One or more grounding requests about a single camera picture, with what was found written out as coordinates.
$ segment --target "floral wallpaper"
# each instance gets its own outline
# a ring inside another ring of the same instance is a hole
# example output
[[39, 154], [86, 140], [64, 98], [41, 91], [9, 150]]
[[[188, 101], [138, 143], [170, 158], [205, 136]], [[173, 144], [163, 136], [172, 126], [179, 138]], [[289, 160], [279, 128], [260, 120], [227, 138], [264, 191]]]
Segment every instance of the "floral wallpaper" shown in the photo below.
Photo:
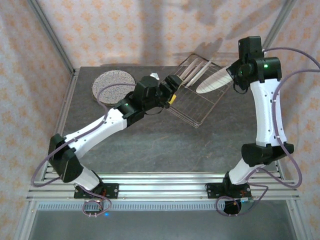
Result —
[[285, 0], [38, 0], [73, 66], [176, 66], [191, 52], [226, 65], [235, 41], [265, 38]]
[[[273, 47], [301, 49], [320, 62], [320, 5], [317, 0], [298, 0], [282, 26]], [[317, 69], [299, 53], [270, 51], [268, 56], [281, 60], [282, 75], [300, 70]], [[320, 73], [303, 73], [290, 78], [283, 86], [281, 107], [288, 142], [294, 144], [303, 182], [299, 191], [305, 207], [307, 224], [314, 239], [320, 239]], [[296, 170], [286, 158], [288, 177], [297, 178]]]
[[0, 1], [0, 239], [11, 240], [70, 75], [26, 0]]

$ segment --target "round sponge pad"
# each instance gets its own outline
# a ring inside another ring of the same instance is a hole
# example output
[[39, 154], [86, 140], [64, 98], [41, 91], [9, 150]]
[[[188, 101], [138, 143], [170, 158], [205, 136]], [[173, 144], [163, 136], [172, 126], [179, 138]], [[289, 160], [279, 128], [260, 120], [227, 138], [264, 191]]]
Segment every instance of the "round sponge pad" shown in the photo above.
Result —
[[[97, 100], [98, 92], [109, 85], [113, 84], [135, 84], [135, 79], [126, 71], [112, 70], [107, 71], [94, 80], [92, 84], [92, 94]], [[135, 86], [118, 85], [104, 90], [99, 97], [101, 103], [112, 106], [123, 99], [129, 92], [133, 91]]]

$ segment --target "black mounting bracket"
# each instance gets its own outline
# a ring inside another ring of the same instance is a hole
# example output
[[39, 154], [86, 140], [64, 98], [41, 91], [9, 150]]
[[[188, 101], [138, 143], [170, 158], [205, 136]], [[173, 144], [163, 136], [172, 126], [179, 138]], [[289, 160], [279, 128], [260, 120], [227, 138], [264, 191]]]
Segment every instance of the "black mounting bracket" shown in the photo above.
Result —
[[234, 185], [231, 183], [229, 173], [227, 172], [222, 182], [210, 182], [205, 185], [208, 199], [217, 199], [222, 196], [228, 196], [234, 199], [251, 198], [251, 189], [249, 184]]
[[[99, 187], [101, 192], [97, 193], [108, 199], [117, 199], [119, 194], [118, 183], [100, 183]], [[89, 193], [83, 191], [79, 186], [75, 187], [74, 196], [75, 199], [96, 199], [96, 196], [92, 196]]]

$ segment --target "wire rack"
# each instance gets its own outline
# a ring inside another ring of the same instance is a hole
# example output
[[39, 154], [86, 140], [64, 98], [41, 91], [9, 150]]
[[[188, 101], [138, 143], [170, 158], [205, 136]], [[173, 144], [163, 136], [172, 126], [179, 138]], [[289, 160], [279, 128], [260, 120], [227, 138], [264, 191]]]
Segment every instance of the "wire rack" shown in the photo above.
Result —
[[[180, 76], [182, 80], [188, 77], [190, 79], [192, 72], [195, 74], [208, 62], [209, 60], [193, 53], [177, 66], [171, 74]], [[193, 85], [186, 87], [187, 82], [183, 83], [175, 93], [176, 99], [170, 108], [168, 108], [168, 111], [191, 124], [193, 127], [198, 128], [232, 85], [232, 82], [228, 82], [207, 93], [199, 94], [196, 92], [196, 89], [204, 80], [220, 69], [222, 69], [221, 66], [211, 62], [207, 70]]]

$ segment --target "purple cable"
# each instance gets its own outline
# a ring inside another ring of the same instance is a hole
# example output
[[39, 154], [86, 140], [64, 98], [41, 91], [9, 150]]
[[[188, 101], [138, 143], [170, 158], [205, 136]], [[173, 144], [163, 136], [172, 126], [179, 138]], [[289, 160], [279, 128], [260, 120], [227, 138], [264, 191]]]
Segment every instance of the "purple cable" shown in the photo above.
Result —
[[[294, 51], [294, 52], [297, 52], [297, 53], [300, 53], [302, 55], [305, 55], [307, 58], [309, 58], [310, 60], [312, 60], [317, 66], [318, 68], [320, 69], [320, 63], [314, 58], [312, 57], [311, 55], [309, 55], [308, 53], [302, 51], [302, 50], [299, 50], [299, 49], [296, 49], [296, 48], [292, 48], [292, 47], [273, 47], [273, 48], [269, 48], [269, 49], [265, 49], [264, 52], [268, 52], [268, 51], [272, 51], [272, 50], [289, 50], [289, 51]], [[302, 70], [298, 70], [298, 71], [294, 71], [292, 73], [290, 73], [289, 75], [287, 75], [284, 79], [281, 80], [281, 82], [279, 83], [279, 85], [277, 86], [277, 88], [275, 89], [274, 91], [274, 94], [273, 94], [273, 97], [272, 97], [272, 122], [273, 122], [273, 125], [274, 125], [274, 131], [275, 131], [275, 134], [277, 136], [279, 136], [279, 130], [278, 130], [278, 123], [277, 123], [277, 118], [276, 118], [276, 98], [277, 98], [277, 94], [278, 92], [280, 91], [280, 88], [283, 86], [283, 84], [290, 78], [292, 77], [293, 75], [295, 74], [300, 74], [300, 73], [307, 73], [307, 72], [312, 72], [312, 73], [320, 73], [320, 70], [317, 70], [317, 69], [302, 69]], [[288, 150], [285, 148], [284, 146], [284, 143], [281, 141], [281, 139], [279, 137], [277, 137], [277, 141], [279, 143], [279, 145], [281, 146], [282, 150], [285, 152], [285, 154], [289, 157], [289, 159], [292, 161], [295, 169], [297, 170], [297, 173], [298, 173], [298, 182], [294, 185], [291, 185], [291, 184], [287, 184], [286, 182], [283, 182], [281, 181], [278, 177], [274, 176], [271, 172], [265, 170], [264, 168], [261, 168], [261, 167], [258, 167], [257, 170], [262, 170], [263, 172], [265, 172], [266, 174], [268, 174], [270, 177], [272, 177], [273, 179], [275, 179], [277, 182], [279, 182], [280, 184], [284, 185], [285, 187], [287, 188], [291, 188], [291, 189], [296, 189], [298, 187], [301, 186], [302, 184], [302, 181], [303, 181], [303, 176], [302, 176], [302, 173], [301, 173], [301, 169], [299, 168], [299, 165], [298, 163], [296, 162], [296, 160], [292, 157], [292, 155], [288, 152]], [[255, 173], [256, 171], [253, 170], [247, 177], [246, 177], [246, 181], [249, 180], [249, 178]], [[257, 206], [257, 204], [260, 202], [260, 200], [265, 196], [265, 194], [267, 193], [268, 191], [268, 186], [266, 185], [260, 185], [260, 184], [254, 184], [254, 183], [248, 183], [250, 186], [255, 186], [255, 187], [264, 187], [265, 190], [264, 192], [262, 193], [262, 195], [259, 197], [259, 199], [244, 213], [238, 213], [238, 214], [226, 214], [225, 212], [223, 211], [220, 211], [218, 209], [218, 202], [219, 200], [221, 199], [230, 199], [232, 201], [234, 201], [235, 203], [237, 203], [237, 201], [232, 198], [232, 197], [229, 197], [229, 196], [221, 196], [219, 197], [216, 202], [215, 202], [215, 209], [216, 211], [222, 215], [222, 216], [225, 216], [225, 217], [236, 217], [236, 216], [243, 216], [247, 213], [249, 213], [254, 207]]]
[[35, 179], [36, 179], [36, 176], [39, 172], [39, 170], [41, 169], [41, 167], [45, 164], [46, 161], [49, 161], [50, 158], [52, 158], [53, 155], [55, 155], [57, 152], [59, 152], [61, 149], [63, 149], [65, 146], [67, 146], [68, 144], [72, 143], [74, 141], [74, 139], [62, 144], [60, 147], [58, 147], [57, 149], [55, 149], [53, 152], [51, 152], [48, 156], [46, 156], [42, 162], [40, 162], [40, 164], [36, 167], [35, 171], [34, 171], [34, 174], [32, 175], [31, 177], [31, 185], [33, 187], [36, 187], [36, 188], [40, 188], [40, 187], [44, 187], [50, 183], [53, 183], [54, 181], [60, 179], [60, 177], [56, 177], [54, 179], [51, 179], [50, 181], [47, 181], [45, 183], [35, 183]]
[[[109, 198], [107, 198], [107, 197], [105, 197], [105, 196], [102, 196], [102, 195], [100, 195], [100, 194], [95, 194], [95, 193], [93, 193], [93, 192], [91, 192], [91, 191], [88, 191], [88, 190], [85, 189], [83, 186], [80, 186], [80, 185], [78, 185], [78, 186], [79, 186], [83, 191], [85, 191], [86, 193], [88, 193], [88, 194], [90, 194], [90, 195], [92, 195], [92, 196], [95, 196], [95, 197], [97, 197], [97, 198], [100, 198], [101, 200], [104, 199], [104, 200], [106, 200], [106, 201], [109, 202], [109, 206], [108, 206], [106, 209], [104, 209], [104, 207], [102, 206], [102, 203], [100, 203], [100, 202], [97, 202], [97, 201], [94, 201], [94, 200], [86, 201], [86, 202], [82, 205], [82, 209], [81, 209], [84, 215], [86, 215], [86, 216], [88, 216], [88, 217], [98, 217], [98, 216], [106, 213], [106, 212], [111, 208], [112, 202], [110, 201]], [[94, 215], [91, 215], [91, 213], [87, 213], [86, 210], [85, 210], [85, 206], [86, 206], [87, 204], [89, 204], [89, 203], [97, 204], [97, 205], [99, 206], [99, 208], [101, 209], [101, 211], [100, 211], [99, 213], [95, 213]]]

